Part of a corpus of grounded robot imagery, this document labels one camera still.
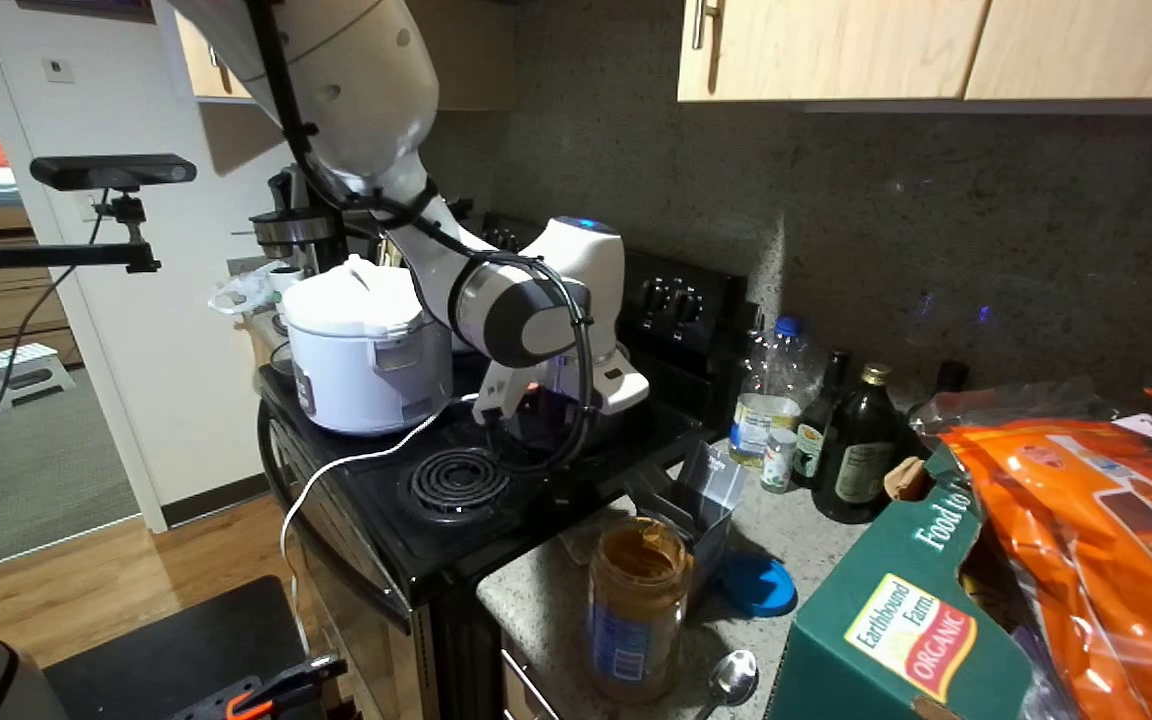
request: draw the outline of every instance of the wall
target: wall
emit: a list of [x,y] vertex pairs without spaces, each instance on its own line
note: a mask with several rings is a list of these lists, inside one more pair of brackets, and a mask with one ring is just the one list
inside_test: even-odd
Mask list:
[[799,308],[826,346],[918,385],[941,357],[979,385],[1152,380],[1152,121],[712,125],[671,104],[680,10],[516,6],[524,92],[440,130],[446,184],[748,273],[769,315]]
[[[254,348],[210,314],[210,293],[226,280],[227,257],[262,252],[247,213],[268,170],[286,165],[268,152],[227,176],[210,170],[175,24],[165,6],[156,11],[161,24],[117,24],[0,0],[0,131],[46,243],[85,243],[95,191],[34,184],[29,155],[175,152],[201,170],[195,184],[139,191],[161,273],[79,268],[61,288],[154,524],[161,506],[262,474]],[[63,62],[71,83],[47,83],[46,62]],[[125,241],[125,230],[105,223],[101,241]]]

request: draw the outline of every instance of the stove burner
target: stove burner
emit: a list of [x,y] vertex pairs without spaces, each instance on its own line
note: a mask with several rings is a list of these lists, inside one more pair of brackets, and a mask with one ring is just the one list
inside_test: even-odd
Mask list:
[[474,514],[505,492],[507,478],[479,450],[431,454],[411,474],[411,492],[438,514]]

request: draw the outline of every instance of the floor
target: floor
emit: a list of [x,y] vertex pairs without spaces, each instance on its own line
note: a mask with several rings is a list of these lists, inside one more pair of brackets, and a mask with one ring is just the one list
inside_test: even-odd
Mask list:
[[282,506],[262,496],[165,536],[139,522],[0,565],[0,641],[42,670],[226,597],[286,576]]
[[0,562],[138,514],[94,380],[0,414]]

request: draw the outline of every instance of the bottle cap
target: bottle cap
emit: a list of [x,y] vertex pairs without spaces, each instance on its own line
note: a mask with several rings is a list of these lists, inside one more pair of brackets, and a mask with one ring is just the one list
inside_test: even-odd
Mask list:
[[863,365],[862,380],[863,385],[888,385],[893,370],[888,365]]
[[777,340],[792,340],[792,336],[799,336],[799,319],[781,315],[774,336],[777,336]]

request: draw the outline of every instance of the wooden floor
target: wooden floor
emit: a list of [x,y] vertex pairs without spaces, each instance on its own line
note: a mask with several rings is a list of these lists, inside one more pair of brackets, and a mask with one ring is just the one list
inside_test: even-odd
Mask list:
[[258,576],[286,576],[282,506],[262,496],[154,536],[125,522],[0,565],[0,641],[61,663]]

